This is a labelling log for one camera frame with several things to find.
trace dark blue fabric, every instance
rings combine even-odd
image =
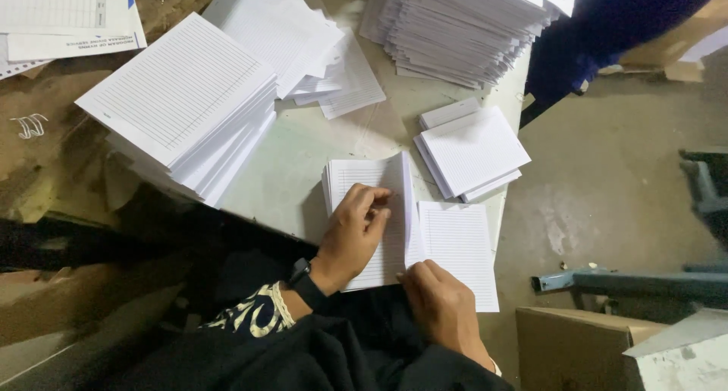
[[[551,104],[600,68],[697,13],[710,0],[575,0],[533,44],[526,93]]]

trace person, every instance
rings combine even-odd
[[[363,299],[377,289],[335,294],[372,258],[391,215],[391,195],[353,185],[316,256],[298,273],[342,314],[354,312],[349,318],[333,315],[293,277],[263,284],[115,377],[109,388],[513,389],[480,339],[472,291],[434,261],[398,274],[401,284],[378,287],[382,295],[373,302]],[[407,309],[399,314],[398,293]]]

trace black sleeve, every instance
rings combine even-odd
[[[478,391],[513,391],[505,379],[483,368],[475,361],[446,349],[431,345],[407,366],[398,389],[457,389]]]

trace watch strap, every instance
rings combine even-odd
[[[311,280],[311,276],[308,273],[304,273],[303,276],[292,284],[292,287],[304,302],[311,307],[311,310],[320,310],[328,300],[326,294]]]

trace left hand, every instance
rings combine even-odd
[[[354,184],[331,215],[318,254],[311,260],[310,276],[326,294],[349,284],[364,270],[379,246],[392,211],[378,208],[392,191]]]

